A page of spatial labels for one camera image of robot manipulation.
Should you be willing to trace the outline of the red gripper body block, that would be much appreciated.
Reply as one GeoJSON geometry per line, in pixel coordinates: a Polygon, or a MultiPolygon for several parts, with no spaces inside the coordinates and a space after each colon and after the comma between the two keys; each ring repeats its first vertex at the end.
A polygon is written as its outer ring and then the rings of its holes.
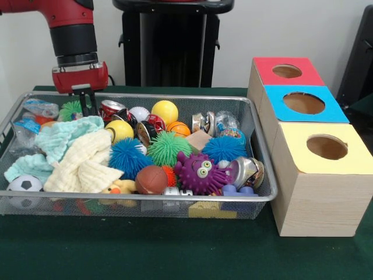
{"type": "Polygon", "coordinates": [[[77,86],[103,90],[108,85],[108,67],[105,62],[77,66],[57,66],[52,69],[52,80],[60,94],[73,93],[77,86]]]}

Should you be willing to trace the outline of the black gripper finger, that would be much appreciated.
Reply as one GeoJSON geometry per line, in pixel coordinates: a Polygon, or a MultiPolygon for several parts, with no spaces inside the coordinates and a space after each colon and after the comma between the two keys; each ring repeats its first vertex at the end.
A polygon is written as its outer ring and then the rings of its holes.
{"type": "Polygon", "coordinates": [[[85,98],[85,92],[80,92],[79,93],[79,101],[80,101],[80,106],[82,108],[82,115],[84,117],[88,116],[88,108],[86,105],[86,98],[85,98]]]}
{"type": "Polygon", "coordinates": [[[91,107],[89,108],[89,113],[91,116],[97,116],[98,109],[97,109],[95,92],[93,90],[88,90],[87,94],[89,96],[90,105],[91,105],[91,107]]]}

